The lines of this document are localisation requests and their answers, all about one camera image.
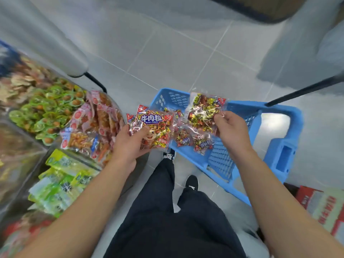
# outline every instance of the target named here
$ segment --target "blue shopping basket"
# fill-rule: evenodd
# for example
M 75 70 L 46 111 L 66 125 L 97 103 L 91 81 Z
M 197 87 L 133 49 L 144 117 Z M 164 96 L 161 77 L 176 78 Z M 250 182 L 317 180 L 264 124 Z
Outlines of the blue shopping basket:
M 163 110 L 165 107 L 169 107 L 184 111 L 189 104 L 189 97 L 190 94 L 187 92 L 164 88 L 155 96 L 150 108 Z M 230 101 L 227 110 L 238 114 L 246 120 L 252 144 L 261 125 L 262 113 L 282 113 L 290 117 L 290 126 L 286 136 L 284 138 L 272 139 L 264 158 L 264 162 L 278 180 L 282 183 L 285 182 L 293 163 L 298 147 L 298 139 L 303 128 L 301 111 L 298 108 L 283 105 L 266 107 L 264 102 L 256 101 Z M 177 147 L 175 141 L 172 141 L 170 147 L 190 160 L 225 191 L 251 205 L 248 197 L 238 191 L 233 185 L 235 179 L 240 174 L 220 138 L 215 139 L 213 149 L 207 150 L 204 156 L 194 152 L 193 147 Z

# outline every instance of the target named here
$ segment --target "sneaker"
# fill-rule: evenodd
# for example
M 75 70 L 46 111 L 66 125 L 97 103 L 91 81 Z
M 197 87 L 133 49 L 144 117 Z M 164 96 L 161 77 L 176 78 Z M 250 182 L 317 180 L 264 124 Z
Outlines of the sneaker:
M 162 154 L 162 159 L 168 158 L 168 159 L 171 159 L 172 162 L 173 162 L 173 160 L 174 160 L 176 154 L 177 154 L 177 153 L 176 153 L 173 149 L 170 149 L 170 153 L 165 153 L 165 152 L 164 152 L 164 153 Z
M 190 175 L 185 182 L 185 187 L 191 187 L 193 190 L 198 191 L 198 178 L 195 175 Z

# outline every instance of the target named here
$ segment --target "black pants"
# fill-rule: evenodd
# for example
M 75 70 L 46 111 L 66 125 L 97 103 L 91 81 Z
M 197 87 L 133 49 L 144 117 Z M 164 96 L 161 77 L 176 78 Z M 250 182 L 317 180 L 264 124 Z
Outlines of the black pants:
M 174 164 L 170 159 L 163 159 L 133 202 L 112 242 L 121 238 L 125 228 L 141 214 L 148 212 L 173 213 L 173 189 Z M 178 206 L 181 210 L 175 215 L 193 219 L 214 241 L 229 246 L 233 251 L 245 257 L 238 236 L 230 226 L 225 214 L 205 193 L 186 187 L 178 200 Z

